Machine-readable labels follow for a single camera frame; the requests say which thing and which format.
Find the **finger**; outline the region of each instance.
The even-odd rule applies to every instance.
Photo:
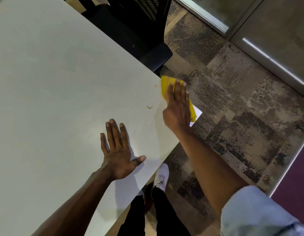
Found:
[[[115,146],[115,141],[113,139],[113,132],[109,122],[106,122],[106,131],[107,131],[107,140],[109,143],[109,148],[110,150],[114,150],[116,146]]]
[[[185,101],[186,101],[186,105],[189,107],[189,92],[188,91],[186,91]]]
[[[119,124],[120,132],[121,132],[121,142],[124,148],[129,148],[127,130],[123,123]]]
[[[174,97],[175,97],[175,100],[180,100],[180,82],[179,82],[179,80],[177,80],[175,83]]]
[[[166,96],[167,104],[174,101],[173,88],[174,88],[174,83],[170,83],[170,85],[167,87],[167,96]]]
[[[105,159],[108,156],[109,150],[107,149],[106,138],[105,138],[105,134],[103,133],[101,133],[101,149],[104,153],[104,159]]]
[[[180,90],[180,98],[185,103],[186,102],[186,82],[182,84],[181,90]]]
[[[120,148],[120,147],[122,147],[122,144],[121,144],[121,139],[120,139],[120,134],[119,134],[117,124],[114,119],[110,119],[109,121],[110,121],[110,127],[113,131],[113,138],[115,141],[115,146],[116,146],[116,148]]]
[[[138,165],[140,165],[142,162],[144,162],[146,158],[147,158],[146,156],[139,156],[137,158],[134,158],[131,161],[132,166],[134,167],[133,169],[135,169]]]

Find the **forearm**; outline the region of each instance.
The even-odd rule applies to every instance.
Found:
[[[94,172],[33,235],[84,235],[95,209],[111,182],[109,169],[103,167]]]
[[[189,157],[205,196],[220,218],[222,208],[231,196],[248,184],[190,127],[181,128],[175,134]]]

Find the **person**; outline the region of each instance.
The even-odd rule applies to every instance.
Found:
[[[248,185],[225,161],[189,127],[189,93],[179,82],[167,90],[165,125],[177,136],[185,150],[201,189],[221,220],[221,235],[304,236],[304,226],[257,187]],[[105,190],[114,181],[128,176],[146,157],[130,160],[126,128],[113,119],[106,123],[107,140],[101,134],[104,153],[102,166],[87,182],[53,213],[34,233],[39,236],[84,235]],[[157,214],[158,235],[190,235],[166,198],[168,167],[157,170],[152,189]],[[118,235],[145,235],[143,193],[131,202],[125,223]]]

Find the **person's right arm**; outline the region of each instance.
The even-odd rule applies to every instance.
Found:
[[[190,123],[189,94],[186,84],[170,85],[163,118],[184,148],[199,184],[218,218],[233,194],[248,184],[193,132]]]

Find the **yellow cloth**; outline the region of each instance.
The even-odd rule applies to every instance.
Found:
[[[176,79],[168,77],[168,76],[161,77],[162,95],[165,99],[166,99],[166,91],[167,91],[167,88],[170,85],[170,83],[174,83],[174,87],[175,87]],[[196,115],[196,112],[194,111],[190,98],[189,98],[189,108],[190,108],[190,121],[195,122],[197,115]]]

